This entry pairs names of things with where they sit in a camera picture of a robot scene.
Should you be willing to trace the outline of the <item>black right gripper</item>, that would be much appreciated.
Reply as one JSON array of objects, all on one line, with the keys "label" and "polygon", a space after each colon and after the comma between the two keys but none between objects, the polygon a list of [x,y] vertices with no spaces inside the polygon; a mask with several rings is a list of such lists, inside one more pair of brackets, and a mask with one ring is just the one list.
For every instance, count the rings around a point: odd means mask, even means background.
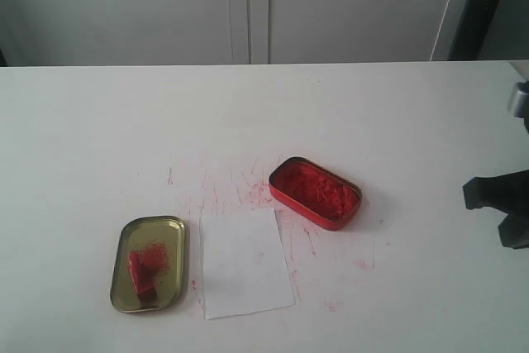
[{"label": "black right gripper", "polygon": [[503,247],[528,248],[528,171],[496,177],[474,177],[463,188],[469,210],[494,208],[506,214],[498,225]]}]

